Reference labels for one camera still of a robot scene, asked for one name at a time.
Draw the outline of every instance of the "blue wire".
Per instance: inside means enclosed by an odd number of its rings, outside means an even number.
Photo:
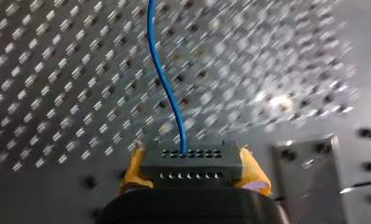
[[[161,80],[163,89],[165,89],[166,94],[168,95],[169,102],[171,103],[174,116],[176,117],[177,127],[179,128],[180,141],[181,141],[181,151],[183,154],[187,152],[186,145],[186,129],[183,123],[182,112],[180,111],[179,105],[177,104],[176,98],[173,95],[171,87],[169,86],[168,80],[165,77],[165,73],[162,70],[162,65],[159,62],[156,40],[154,38],[154,10],[155,10],[156,0],[150,0],[148,3],[148,12],[147,12],[147,38],[148,46],[150,47],[151,57],[153,58],[154,66],[157,69],[159,79]]]

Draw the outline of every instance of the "wire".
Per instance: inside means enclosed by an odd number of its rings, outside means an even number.
[[[156,5],[156,0],[150,0],[148,3],[148,11],[147,11],[148,46],[150,47],[151,57],[153,58],[154,66],[156,67],[159,79],[162,83],[163,89],[165,90],[168,96],[169,102],[171,103],[174,116],[176,117],[177,127],[179,128],[179,134],[180,134],[181,152],[183,154],[186,154],[187,152],[186,128],[183,123],[182,112],[180,111],[176,98],[174,97],[171,87],[169,86],[168,80],[165,77],[165,73],[163,72],[162,65],[159,62],[159,57],[157,53],[156,40],[154,38],[154,24],[153,24],[155,5]]]

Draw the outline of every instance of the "perforated metal sheet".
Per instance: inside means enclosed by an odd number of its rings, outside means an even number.
[[[0,223],[86,223],[134,139],[178,141],[146,4],[0,1]],[[371,181],[371,0],[158,1],[156,39],[190,139],[249,145],[272,197],[271,144],[327,133],[341,187]]]
[[[351,110],[331,1],[166,1],[162,63],[191,137]],[[146,1],[0,1],[0,170],[178,142]]]

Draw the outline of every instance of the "silver metal surface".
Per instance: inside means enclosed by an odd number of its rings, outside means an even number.
[[[146,3],[0,1],[0,223],[86,223],[134,139],[178,142]],[[156,35],[189,137],[249,145],[272,197],[289,139],[336,134],[341,188],[371,181],[371,0],[158,1]]]
[[[274,150],[277,184],[291,223],[346,223],[335,164],[337,137],[290,140]]]
[[[371,223],[371,186],[343,190],[349,224]]]
[[[191,137],[349,112],[331,1],[167,1],[157,45]],[[0,1],[0,170],[178,142],[146,1]]]

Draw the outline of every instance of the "blue cable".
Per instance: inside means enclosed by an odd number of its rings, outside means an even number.
[[[162,83],[163,89],[165,89],[166,94],[168,95],[169,102],[171,103],[174,116],[176,117],[177,127],[179,128],[180,142],[181,142],[181,151],[183,154],[187,152],[186,145],[186,128],[183,123],[182,112],[180,111],[179,105],[177,104],[176,98],[173,95],[171,87],[169,86],[168,80],[165,77],[165,73],[162,70],[162,65],[159,62],[156,40],[154,38],[154,10],[155,10],[156,0],[150,0],[148,3],[148,12],[147,12],[147,38],[148,46],[150,47],[151,57],[153,58],[154,66],[157,69],[159,79]]]

